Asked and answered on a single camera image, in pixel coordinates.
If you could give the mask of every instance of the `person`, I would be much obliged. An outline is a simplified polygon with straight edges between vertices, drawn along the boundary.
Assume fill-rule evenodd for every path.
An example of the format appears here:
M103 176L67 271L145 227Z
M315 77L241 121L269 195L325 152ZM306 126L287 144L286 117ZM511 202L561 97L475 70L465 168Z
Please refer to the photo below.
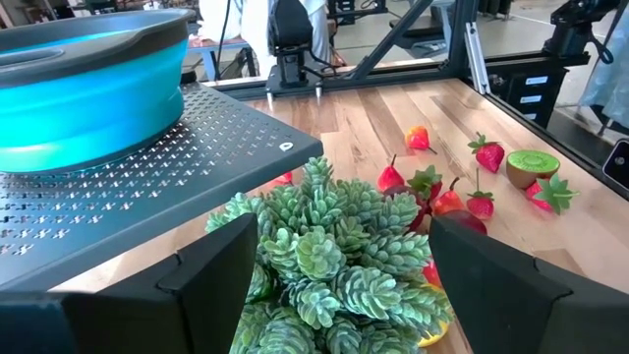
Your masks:
M229 16L225 21L228 1L231 1ZM219 42L223 25L223 41L240 37L252 48L257 57L259 75L267 78L271 68L277 63L268 50L268 15L274 0L200 0L199 9L202 22L199 36ZM327 32L325 0L300 0L308 12L313 25L313 54L325 62L331 60L331 48Z

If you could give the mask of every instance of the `sliced kiwi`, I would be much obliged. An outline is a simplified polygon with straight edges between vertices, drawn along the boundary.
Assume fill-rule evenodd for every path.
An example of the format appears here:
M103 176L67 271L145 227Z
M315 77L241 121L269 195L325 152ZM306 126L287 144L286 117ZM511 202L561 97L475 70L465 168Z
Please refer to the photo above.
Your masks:
M549 177L559 169L559 160L551 154L519 150L507 156L507 177L517 188L529 188L538 178Z

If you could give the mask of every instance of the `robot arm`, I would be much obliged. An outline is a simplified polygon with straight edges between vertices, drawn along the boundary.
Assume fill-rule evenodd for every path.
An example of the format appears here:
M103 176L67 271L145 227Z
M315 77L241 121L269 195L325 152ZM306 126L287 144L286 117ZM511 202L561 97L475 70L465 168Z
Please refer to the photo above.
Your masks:
M611 52L594 37L592 23L602 20L619 5L620 0L569 0L550 16L555 25L554 34L543 44L543 51L558 57L580 55L591 41L601 61L612 63Z

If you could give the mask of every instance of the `perforated metal shelf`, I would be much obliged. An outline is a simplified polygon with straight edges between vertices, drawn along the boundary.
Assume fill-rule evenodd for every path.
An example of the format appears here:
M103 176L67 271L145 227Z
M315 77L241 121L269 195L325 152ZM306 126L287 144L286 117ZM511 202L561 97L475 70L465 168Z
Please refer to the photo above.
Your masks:
M47 290L323 153L220 92L183 90L181 120L151 147L80 172L0 174L0 289Z

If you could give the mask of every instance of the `wooden butcher block countertop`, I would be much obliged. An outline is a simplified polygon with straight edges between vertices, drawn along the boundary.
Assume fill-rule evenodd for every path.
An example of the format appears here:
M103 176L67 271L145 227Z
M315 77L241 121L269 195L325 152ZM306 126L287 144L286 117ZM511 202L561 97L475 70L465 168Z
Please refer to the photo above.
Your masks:
M489 234L512 247L557 266L629 293L629 204L586 171L457 80L365 88L314 97L280 98L273 110L264 101L249 104L323 141L335 177L375 183L397 154L396 167L411 178L435 165L447 185L460 177L463 197L474 191L478 164L467 144L476 132L501 142L507 153L538 149L559 158L559 174L581 192L557 216L538 209L509 183L504 163L497 174L481 170L481 186L495 197ZM404 134L423 125L431 152L405 147ZM58 290L97 291L129 276L204 235L206 215L59 285ZM471 353L458 324L429 348L431 354Z

